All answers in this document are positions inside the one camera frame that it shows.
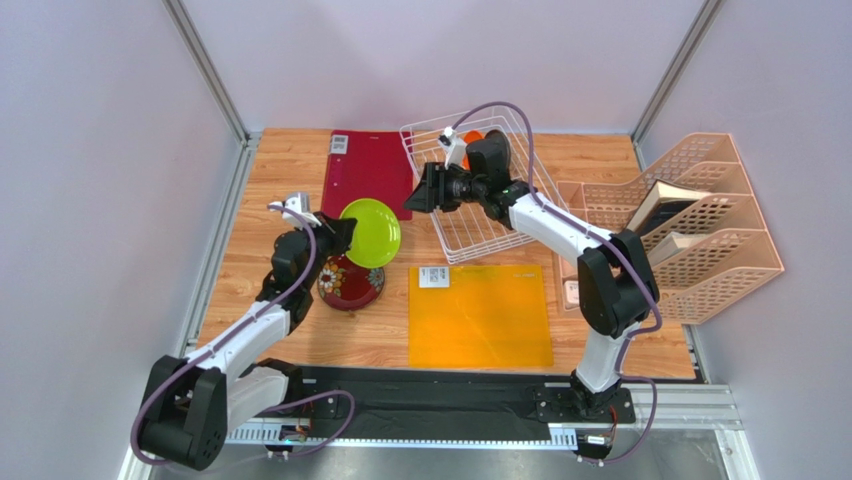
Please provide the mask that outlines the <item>green plastic plate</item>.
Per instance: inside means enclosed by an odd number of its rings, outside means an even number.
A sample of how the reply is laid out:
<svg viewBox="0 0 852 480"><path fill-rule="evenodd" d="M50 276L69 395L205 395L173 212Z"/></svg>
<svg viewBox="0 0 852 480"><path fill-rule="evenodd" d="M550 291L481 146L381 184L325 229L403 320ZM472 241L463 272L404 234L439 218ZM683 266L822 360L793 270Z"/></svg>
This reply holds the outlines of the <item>green plastic plate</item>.
<svg viewBox="0 0 852 480"><path fill-rule="evenodd" d="M397 256L401 227L385 203L373 198L354 200L343 209L341 219L356 221L351 247L346 252L354 264L375 269L386 266Z"/></svg>

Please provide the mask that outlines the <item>red floral plate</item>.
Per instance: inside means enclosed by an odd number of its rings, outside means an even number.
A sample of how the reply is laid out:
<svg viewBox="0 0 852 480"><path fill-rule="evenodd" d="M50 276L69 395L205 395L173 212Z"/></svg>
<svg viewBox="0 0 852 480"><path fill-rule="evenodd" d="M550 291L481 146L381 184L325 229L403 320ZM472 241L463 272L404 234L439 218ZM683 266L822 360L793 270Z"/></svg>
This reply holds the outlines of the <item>red floral plate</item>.
<svg viewBox="0 0 852 480"><path fill-rule="evenodd" d="M327 260L316 281L322 301L332 309L346 312L361 310L375 303L385 284L383 267L361 267L345 255Z"/></svg>

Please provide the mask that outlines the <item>white wire dish rack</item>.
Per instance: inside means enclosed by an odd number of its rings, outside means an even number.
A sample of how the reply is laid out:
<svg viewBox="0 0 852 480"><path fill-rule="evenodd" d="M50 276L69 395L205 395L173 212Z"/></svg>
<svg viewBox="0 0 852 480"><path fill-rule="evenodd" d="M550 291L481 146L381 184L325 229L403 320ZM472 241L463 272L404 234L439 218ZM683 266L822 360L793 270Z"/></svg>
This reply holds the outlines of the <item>white wire dish rack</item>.
<svg viewBox="0 0 852 480"><path fill-rule="evenodd" d="M405 207L428 213L449 263L530 243L509 227L508 206L530 184L560 207L554 180L529 147L531 129L520 109L488 102L466 113L399 129L416 175Z"/></svg>

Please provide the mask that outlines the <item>orange plastic plate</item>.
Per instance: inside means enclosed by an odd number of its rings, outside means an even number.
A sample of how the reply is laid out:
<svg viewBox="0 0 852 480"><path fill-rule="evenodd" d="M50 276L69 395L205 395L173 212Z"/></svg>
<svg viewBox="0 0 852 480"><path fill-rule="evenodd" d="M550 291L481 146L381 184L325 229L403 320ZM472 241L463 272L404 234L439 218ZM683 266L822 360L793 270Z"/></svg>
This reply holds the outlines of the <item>orange plastic plate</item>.
<svg viewBox="0 0 852 480"><path fill-rule="evenodd" d="M463 141L465 142L466 145L470 145L470 144L472 144L476 141L483 140L483 139L484 139L484 135L477 130L468 131L463 137ZM469 157L468 157L467 153L465 153L464 156L463 156L462 167L465 168L466 170L470 169Z"/></svg>

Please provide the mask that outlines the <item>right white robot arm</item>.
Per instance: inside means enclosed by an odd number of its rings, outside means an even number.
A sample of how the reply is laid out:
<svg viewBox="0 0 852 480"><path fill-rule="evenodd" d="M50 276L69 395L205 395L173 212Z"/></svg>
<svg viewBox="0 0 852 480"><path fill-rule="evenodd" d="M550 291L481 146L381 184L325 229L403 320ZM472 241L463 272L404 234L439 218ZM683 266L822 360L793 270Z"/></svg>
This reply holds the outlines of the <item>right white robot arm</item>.
<svg viewBox="0 0 852 480"><path fill-rule="evenodd" d="M405 209L449 213L475 203L489 219L571 263L589 336L570 376L566 403L583 417L608 411L622 383L629 342L643 333L648 316L661 315L659 289L640 237L629 229L613 233L583 221L539 192L531 179L513 176L512 149L500 131L472 143L448 132L439 143L444 160L424 164Z"/></svg>

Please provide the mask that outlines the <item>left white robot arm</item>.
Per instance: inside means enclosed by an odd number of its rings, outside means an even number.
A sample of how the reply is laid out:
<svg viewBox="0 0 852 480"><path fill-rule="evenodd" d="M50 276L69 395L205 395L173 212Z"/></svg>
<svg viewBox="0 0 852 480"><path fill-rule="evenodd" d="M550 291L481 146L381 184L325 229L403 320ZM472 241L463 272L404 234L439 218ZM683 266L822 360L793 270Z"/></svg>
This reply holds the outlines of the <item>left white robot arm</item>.
<svg viewBox="0 0 852 480"><path fill-rule="evenodd" d="M271 269L246 314L187 356L165 355L152 366L130 434L140 461L204 470L246 421L319 400L303 396L300 368L259 356L307 317L322 267L350 249L357 222L281 211L297 226L276 239Z"/></svg>

